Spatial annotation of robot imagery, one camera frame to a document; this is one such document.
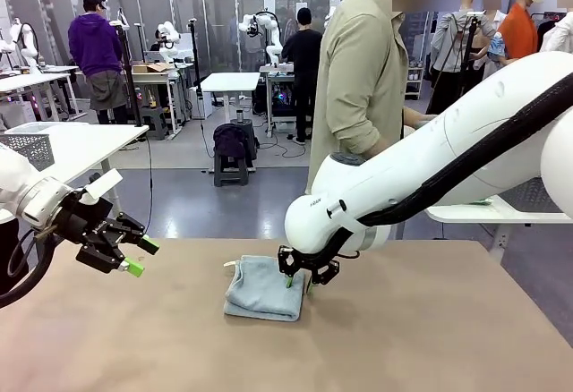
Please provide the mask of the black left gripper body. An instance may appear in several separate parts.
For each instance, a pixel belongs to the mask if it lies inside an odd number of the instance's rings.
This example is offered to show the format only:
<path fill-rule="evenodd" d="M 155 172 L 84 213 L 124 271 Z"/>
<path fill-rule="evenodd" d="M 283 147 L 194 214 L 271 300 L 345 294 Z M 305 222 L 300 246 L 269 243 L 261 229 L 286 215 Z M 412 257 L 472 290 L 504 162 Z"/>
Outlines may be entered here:
<path fill-rule="evenodd" d="M 110 273 L 120 267 L 124 256 L 118 245 L 103 235 L 108 228 L 108 213 L 111 203 L 99 199 L 93 205 L 81 203 L 85 190 L 71 191 L 61 200 L 56 212 L 56 235 L 77 244 L 75 259 L 102 273 Z"/>

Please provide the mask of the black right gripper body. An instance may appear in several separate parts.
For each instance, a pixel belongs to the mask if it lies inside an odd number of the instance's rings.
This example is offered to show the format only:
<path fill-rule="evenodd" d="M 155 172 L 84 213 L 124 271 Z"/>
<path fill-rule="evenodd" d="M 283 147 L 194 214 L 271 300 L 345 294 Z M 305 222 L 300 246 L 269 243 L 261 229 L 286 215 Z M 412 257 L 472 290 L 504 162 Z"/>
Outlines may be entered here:
<path fill-rule="evenodd" d="M 292 250 L 293 268 L 296 271 L 300 269 L 319 271 L 322 268 L 326 268 L 339 272 L 339 262 L 335 260 L 335 257 L 335 254 L 327 250 L 316 253 L 303 253 L 296 249 Z"/>

